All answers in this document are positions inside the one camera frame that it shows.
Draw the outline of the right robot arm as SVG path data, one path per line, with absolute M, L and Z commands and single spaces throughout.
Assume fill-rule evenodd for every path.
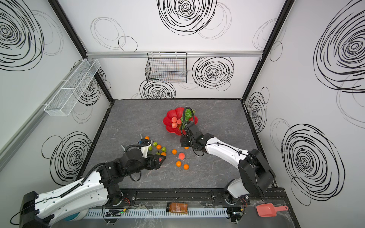
M 231 180 L 224 188 L 223 197 L 229 204 L 235 204 L 240 197 L 253 196 L 265 200 L 265 192 L 276 175 L 267 159 L 257 149 L 243 150 L 229 145 L 212 134 L 203 134 L 193 122 L 181 129 L 182 147 L 202 151 L 219 157 L 239 171 L 240 178 Z

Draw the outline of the green grape bunch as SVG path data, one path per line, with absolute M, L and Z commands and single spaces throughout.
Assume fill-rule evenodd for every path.
M 185 120 L 188 121 L 197 121 L 197 117 L 193 117 L 195 114 L 195 110 L 191 111 L 190 109 L 184 110 L 185 116 L 181 116 L 181 121 Z

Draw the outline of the red flower-shaped bowl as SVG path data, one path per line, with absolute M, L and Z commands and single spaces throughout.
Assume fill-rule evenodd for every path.
M 185 111 L 185 108 L 179 107 L 168 111 L 163 119 L 163 123 L 169 133 L 174 133 L 176 135 L 186 135 L 184 121 L 186 123 L 194 121 L 196 124 L 198 122 L 198 118 L 194 115 L 195 110 L 191 111 L 188 109 Z

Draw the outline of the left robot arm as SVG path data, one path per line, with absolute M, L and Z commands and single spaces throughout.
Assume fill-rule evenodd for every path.
M 102 162 L 84 178 L 56 190 L 23 197 L 19 212 L 21 228 L 48 228 L 56 222 L 98 206 L 118 206 L 125 197 L 119 183 L 142 170 L 157 170 L 166 157 L 157 154 L 143 156 L 141 152 L 131 159 L 126 156 Z

